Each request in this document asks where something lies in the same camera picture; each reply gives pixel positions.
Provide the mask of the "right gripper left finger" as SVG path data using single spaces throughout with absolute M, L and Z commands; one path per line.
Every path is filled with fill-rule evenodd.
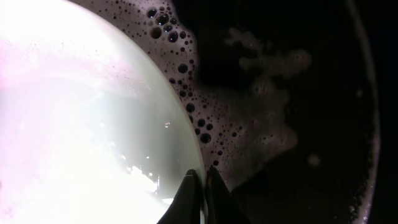
M 195 170 L 190 169 L 175 197 L 158 224 L 200 224 L 201 184 Z

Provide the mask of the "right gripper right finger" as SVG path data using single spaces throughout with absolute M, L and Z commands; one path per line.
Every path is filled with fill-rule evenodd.
M 210 167 L 206 175 L 205 197 L 208 224 L 250 224 L 214 167 Z

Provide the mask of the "light green plate front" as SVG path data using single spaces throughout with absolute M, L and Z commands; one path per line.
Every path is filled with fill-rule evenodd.
M 68 1 L 1 2 L 1 222 L 157 223 L 192 124 L 152 59 Z

